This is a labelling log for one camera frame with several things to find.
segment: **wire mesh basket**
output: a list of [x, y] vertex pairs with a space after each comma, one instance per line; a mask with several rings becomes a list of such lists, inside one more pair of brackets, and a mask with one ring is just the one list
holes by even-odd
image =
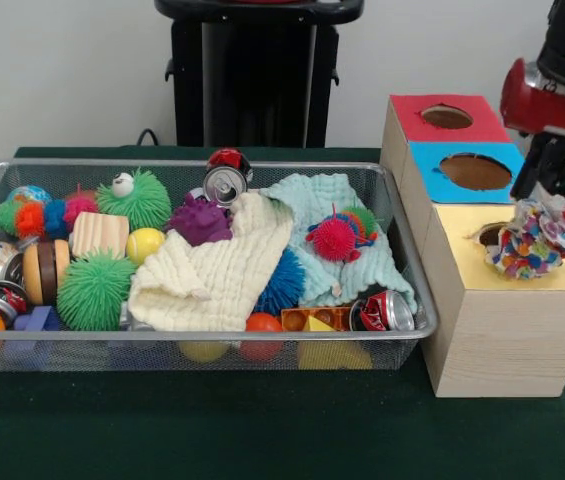
[[[0, 163], [0, 202], [22, 185], [39, 185], [54, 198], [109, 184], [120, 171], [150, 169], [173, 205], [198, 187], [201, 161], [11, 160]], [[251, 188], [292, 174], [345, 173], [364, 204], [388, 232], [398, 270], [416, 292], [416, 328], [408, 332], [0, 332], [0, 371], [329, 370], [399, 369], [419, 339], [433, 333], [437, 313], [393, 177], [376, 164], [254, 163]], [[240, 348], [274, 350], [268, 361], [249, 361]]]

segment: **purple spiky toy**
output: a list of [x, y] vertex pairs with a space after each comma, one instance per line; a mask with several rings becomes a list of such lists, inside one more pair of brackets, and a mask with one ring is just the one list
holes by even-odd
[[184, 205], [175, 209], [166, 230], [175, 229], [192, 247], [207, 242], [231, 240], [231, 219], [215, 202], [194, 198], [191, 193], [184, 197]]

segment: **black stand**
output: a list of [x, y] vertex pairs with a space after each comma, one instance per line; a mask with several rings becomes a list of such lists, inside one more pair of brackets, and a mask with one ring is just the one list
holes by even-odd
[[336, 72], [333, 25], [364, 0], [253, 5], [155, 0], [173, 18], [178, 145], [323, 147]]

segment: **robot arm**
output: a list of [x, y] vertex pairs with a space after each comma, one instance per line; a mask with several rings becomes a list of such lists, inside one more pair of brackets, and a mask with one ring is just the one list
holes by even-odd
[[565, 0], [555, 0], [551, 8], [537, 61], [513, 64], [500, 111], [507, 127], [533, 136], [513, 197], [528, 197], [537, 182], [555, 192], [565, 180]]

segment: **white cloth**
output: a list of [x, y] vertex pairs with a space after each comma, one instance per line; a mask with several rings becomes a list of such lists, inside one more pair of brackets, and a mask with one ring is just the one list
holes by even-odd
[[138, 268], [129, 311], [158, 331], [243, 331], [284, 248], [288, 207], [247, 192], [231, 206], [233, 238], [191, 247], [175, 230]]

